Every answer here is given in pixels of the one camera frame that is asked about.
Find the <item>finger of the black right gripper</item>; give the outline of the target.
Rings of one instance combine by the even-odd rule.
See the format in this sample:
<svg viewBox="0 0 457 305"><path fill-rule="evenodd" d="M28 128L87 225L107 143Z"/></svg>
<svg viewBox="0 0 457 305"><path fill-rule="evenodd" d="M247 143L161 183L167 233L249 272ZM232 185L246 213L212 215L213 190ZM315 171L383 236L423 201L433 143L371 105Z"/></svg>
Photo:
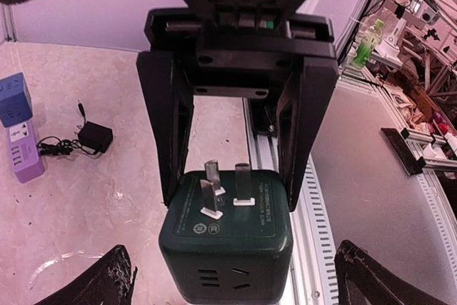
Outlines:
<svg viewBox="0 0 457 305"><path fill-rule="evenodd" d="M296 209L308 157L337 80L335 59L305 57L293 67L279 97L278 172L289 211Z"/></svg>
<svg viewBox="0 0 457 305"><path fill-rule="evenodd" d="M142 51L136 68L156 142L163 200L168 206L184 175L194 94L183 67L170 51Z"/></svg>

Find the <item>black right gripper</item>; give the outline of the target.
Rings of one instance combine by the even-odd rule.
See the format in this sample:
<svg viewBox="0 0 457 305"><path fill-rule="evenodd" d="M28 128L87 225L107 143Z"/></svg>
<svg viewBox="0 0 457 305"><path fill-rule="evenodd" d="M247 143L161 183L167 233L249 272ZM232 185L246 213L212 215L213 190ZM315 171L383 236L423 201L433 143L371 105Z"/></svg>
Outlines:
<svg viewBox="0 0 457 305"><path fill-rule="evenodd" d="M174 57L189 57L192 64L213 65L210 56L196 52L206 36L227 49L228 39L258 51L302 55L336 61L329 20L297 14L307 0L184 0L185 8L154 9L148 14L145 34L150 51L142 64L164 64Z"/></svg>

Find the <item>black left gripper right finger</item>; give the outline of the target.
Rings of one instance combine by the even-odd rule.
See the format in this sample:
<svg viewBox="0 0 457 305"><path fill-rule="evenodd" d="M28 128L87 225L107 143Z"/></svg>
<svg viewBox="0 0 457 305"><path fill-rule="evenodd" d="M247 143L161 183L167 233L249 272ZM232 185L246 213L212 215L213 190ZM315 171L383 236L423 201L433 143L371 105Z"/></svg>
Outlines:
<svg viewBox="0 0 457 305"><path fill-rule="evenodd" d="M399 278L368 252L343 240L334 258L339 304L444 304Z"/></svg>

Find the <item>dark green cube socket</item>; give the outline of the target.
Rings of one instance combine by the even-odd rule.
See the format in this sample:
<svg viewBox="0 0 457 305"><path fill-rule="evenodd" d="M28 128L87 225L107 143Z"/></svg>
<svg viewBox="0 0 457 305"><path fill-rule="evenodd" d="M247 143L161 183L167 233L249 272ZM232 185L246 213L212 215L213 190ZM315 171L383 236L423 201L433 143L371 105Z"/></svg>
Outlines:
<svg viewBox="0 0 457 305"><path fill-rule="evenodd" d="M284 292L293 234L277 172L251 171L254 206L234 206L236 172L221 171L220 219L201 213L204 171L181 177L159 234L159 248L190 304L275 304Z"/></svg>

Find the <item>purple power strip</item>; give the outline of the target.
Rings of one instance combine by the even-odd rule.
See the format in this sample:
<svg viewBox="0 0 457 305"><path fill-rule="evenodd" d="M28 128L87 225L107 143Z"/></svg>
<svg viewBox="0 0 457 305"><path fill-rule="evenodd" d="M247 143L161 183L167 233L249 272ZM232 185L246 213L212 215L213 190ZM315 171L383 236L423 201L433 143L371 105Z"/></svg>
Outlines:
<svg viewBox="0 0 457 305"><path fill-rule="evenodd" d="M37 148L32 120L9 127L7 133L11 168L18 181L25 184L41 176L45 168Z"/></svg>

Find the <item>blue cube socket adapter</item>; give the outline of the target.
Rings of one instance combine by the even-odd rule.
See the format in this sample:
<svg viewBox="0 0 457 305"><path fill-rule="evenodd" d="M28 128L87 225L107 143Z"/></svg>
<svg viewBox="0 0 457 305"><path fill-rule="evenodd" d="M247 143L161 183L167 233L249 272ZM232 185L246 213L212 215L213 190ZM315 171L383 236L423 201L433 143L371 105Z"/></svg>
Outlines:
<svg viewBox="0 0 457 305"><path fill-rule="evenodd" d="M31 96L23 73L1 80L0 115L3 127L9 128L33 116Z"/></svg>

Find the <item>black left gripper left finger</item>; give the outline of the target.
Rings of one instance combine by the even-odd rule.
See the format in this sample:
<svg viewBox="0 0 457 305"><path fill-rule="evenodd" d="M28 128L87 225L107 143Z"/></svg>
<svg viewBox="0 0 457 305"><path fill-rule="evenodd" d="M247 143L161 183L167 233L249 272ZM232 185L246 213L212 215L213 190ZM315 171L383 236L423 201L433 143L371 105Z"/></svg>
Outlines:
<svg viewBox="0 0 457 305"><path fill-rule="evenodd" d="M118 244L71 283L39 303L130 304L137 272L126 247Z"/></svg>

